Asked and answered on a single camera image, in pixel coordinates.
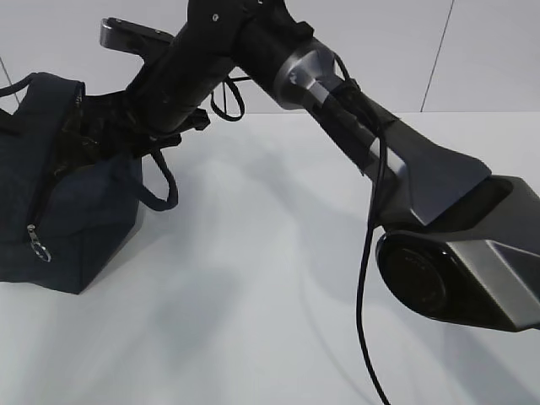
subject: black strap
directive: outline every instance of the black strap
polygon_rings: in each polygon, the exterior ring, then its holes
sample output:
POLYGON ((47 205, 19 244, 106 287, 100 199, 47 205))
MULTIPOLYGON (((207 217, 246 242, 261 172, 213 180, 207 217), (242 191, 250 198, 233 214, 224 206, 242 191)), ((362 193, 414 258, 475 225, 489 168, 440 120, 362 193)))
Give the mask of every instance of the black strap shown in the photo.
POLYGON ((35 73, 31 73, 25 78, 23 78, 21 81, 15 84, 12 84, 11 86, 0 89, 0 97, 5 97, 7 95, 14 95, 18 91, 24 89, 34 79, 34 76, 35 76, 35 73))
MULTIPOLYGON (((18 91, 24 89, 34 79, 34 76, 35 73, 31 73, 21 81, 0 89, 0 97, 14 95, 18 91)), ((3 130, 8 135, 19 135, 22 131, 22 122, 15 116, 0 109, 0 130, 3 130)))
POLYGON ((238 107, 240 108, 239 116, 230 116, 229 114, 226 113, 226 111, 222 111, 221 109, 219 109, 218 105, 215 102, 213 92, 210 97, 210 105, 212 106, 213 112, 215 112, 220 118, 223 118, 224 120, 229 121, 229 122, 237 122, 241 120, 246 114, 246 104, 244 103, 244 100, 242 99, 242 94, 240 94, 240 90, 238 89, 238 86, 235 83, 237 81, 240 81, 240 80, 227 78, 224 81, 224 83, 227 84, 227 87, 229 87, 230 91, 232 92, 233 96, 236 99, 236 102, 238 103, 238 107))
POLYGON ((148 208, 158 212, 169 211, 178 205, 178 186, 161 151, 155 150, 151 152, 151 156, 169 184, 169 196, 166 201, 157 198, 144 184, 133 178, 127 165, 119 165, 113 172, 113 177, 148 208))

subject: black robotic arm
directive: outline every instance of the black robotic arm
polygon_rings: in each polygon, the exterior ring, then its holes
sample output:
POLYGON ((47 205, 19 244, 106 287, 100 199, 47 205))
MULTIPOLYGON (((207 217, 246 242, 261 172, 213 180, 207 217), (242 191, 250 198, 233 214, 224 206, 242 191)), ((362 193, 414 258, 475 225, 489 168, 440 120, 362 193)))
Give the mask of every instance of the black robotic arm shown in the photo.
MULTIPOLYGON (((431 143, 373 100, 339 57, 297 23, 283 0, 191 0, 173 37, 119 19, 101 44, 145 63, 126 91, 90 98, 85 111, 121 132, 138 155, 204 129, 198 109, 234 67, 284 109, 304 109, 372 181, 387 146, 376 223, 388 288, 430 318, 521 331, 540 325, 540 199, 522 180, 431 143)), ((103 146, 104 154, 114 145, 103 146)))

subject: white table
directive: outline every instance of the white table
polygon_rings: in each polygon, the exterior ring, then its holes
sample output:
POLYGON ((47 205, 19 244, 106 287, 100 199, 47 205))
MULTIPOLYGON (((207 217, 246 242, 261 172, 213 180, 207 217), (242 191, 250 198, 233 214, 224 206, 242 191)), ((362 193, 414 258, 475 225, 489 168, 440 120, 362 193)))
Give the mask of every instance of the white table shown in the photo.
MULTIPOLYGON (((403 118, 540 192, 540 114, 403 118)), ((2 405, 378 403, 354 326, 369 181, 308 116, 215 121, 167 152, 180 207, 84 294, 0 284, 2 405)), ((424 319, 373 261, 365 328, 394 405, 540 401, 540 332, 424 319)))

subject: wire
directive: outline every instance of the wire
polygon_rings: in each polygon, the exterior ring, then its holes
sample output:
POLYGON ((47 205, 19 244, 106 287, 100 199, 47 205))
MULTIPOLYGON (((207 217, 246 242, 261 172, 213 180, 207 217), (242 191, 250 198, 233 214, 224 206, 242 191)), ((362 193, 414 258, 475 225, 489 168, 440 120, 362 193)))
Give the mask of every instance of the wire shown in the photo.
MULTIPOLYGON (((343 71, 343 75, 347 76, 347 71, 343 71)), ((364 96, 364 101, 366 101, 366 107, 370 109, 369 101, 367 100, 367 97, 364 96)), ((371 109, 370 111, 372 116, 376 116, 375 112, 371 109)), ((377 220, 377 208, 379 207, 379 203, 381 201, 381 185, 385 178, 386 173, 386 163, 388 161, 388 147, 386 145, 386 136, 384 133, 384 129, 382 125, 377 122, 376 123, 376 134, 379 138, 379 165, 378 165, 378 171, 377 171, 377 177, 375 179, 375 185, 373 188, 372 196, 371 196, 371 203, 370 203, 370 211, 368 213, 368 221, 367 221, 367 230, 365 233, 365 242, 364 242, 364 251, 362 253, 362 261, 360 263, 360 271, 359 271, 359 281, 358 281, 358 290, 356 295, 356 329, 358 331, 358 338, 360 342, 360 347, 362 349, 362 355, 364 356, 364 362, 365 367, 368 370, 368 373, 370 374, 371 381, 373 382, 373 386, 375 387, 377 393, 379 394, 379 397, 381 398, 382 403, 385 405, 391 405, 388 401, 388 398, 386 397, 386 394, 384 390, 382 389, 382 386, 379 382, 379 379, 377 378, 377 374, 375 372, 375 369, 373 368, 373 364, 371 363, 370 358, 370 352, 367 347, 367 343, 365 341, 365 331, 364 331, 364 323, 363 323, 363 309, 364 309, 364 291, 365 291, 365 278, 367 275, 367 269, 368 269, 368 263, 370 260, 370 252, 371 252, 371 244, 373 243, 373 236, 375 233, 375 228, 377 226, 376 220, 377 220)))

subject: bag handle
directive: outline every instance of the bag handle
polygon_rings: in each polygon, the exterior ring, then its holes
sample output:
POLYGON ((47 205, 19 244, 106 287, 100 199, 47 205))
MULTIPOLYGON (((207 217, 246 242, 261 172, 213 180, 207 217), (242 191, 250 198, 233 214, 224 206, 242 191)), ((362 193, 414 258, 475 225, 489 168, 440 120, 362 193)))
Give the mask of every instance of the bag handle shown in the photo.
POLYGON ((113 171, 113 177, 148 208, 157 212, 169 211, 178 205, 178 186, 175 177, 170 172, 160 150, 155 150, 150 155, 169 185, 169 196, 166 200, 156 197, 144 184, 136 180, 129 172, 127 165, 118 165, 117 170, 113 171))
MULTIPOLYGON (((34 80, 34 77, 35 73, 31 73, 19 82, 0 89, 0 98, 14 95, 24 89, 34 80)), ((21 132, 21 122, 16 117, 0 109, 0 129, 3 129, 8 135, 19 135, 21 132)))
POLYGON ((34 80, 35 73, 31 73, 22 80, 18 81, 15 84, 12 84, 8 87, 4 87, 3 89, 0 89, 0 97, 6 97, 8 95, 14 95, 18 91, 24 89, 26 86, 28 86, 32 80, 34 80))

